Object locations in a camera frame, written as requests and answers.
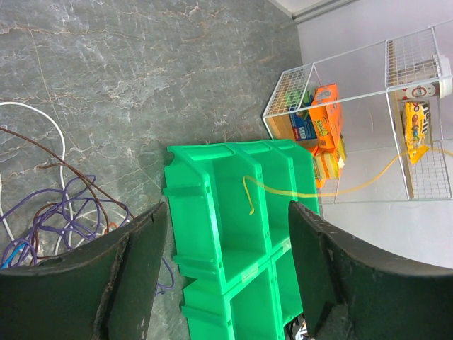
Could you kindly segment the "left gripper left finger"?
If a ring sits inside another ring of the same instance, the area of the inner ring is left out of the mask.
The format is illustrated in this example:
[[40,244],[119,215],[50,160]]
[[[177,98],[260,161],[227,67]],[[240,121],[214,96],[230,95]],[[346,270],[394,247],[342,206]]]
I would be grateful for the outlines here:
[[145,339],[167,205],[32,267],[1,270],[2,339]]

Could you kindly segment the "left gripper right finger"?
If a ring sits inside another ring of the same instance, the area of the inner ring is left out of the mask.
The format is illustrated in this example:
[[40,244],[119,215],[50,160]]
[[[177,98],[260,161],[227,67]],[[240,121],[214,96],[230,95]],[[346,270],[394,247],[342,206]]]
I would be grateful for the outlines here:
[[288,221],[311,338],[452,338],[450,268],[380,249],[295,200]]

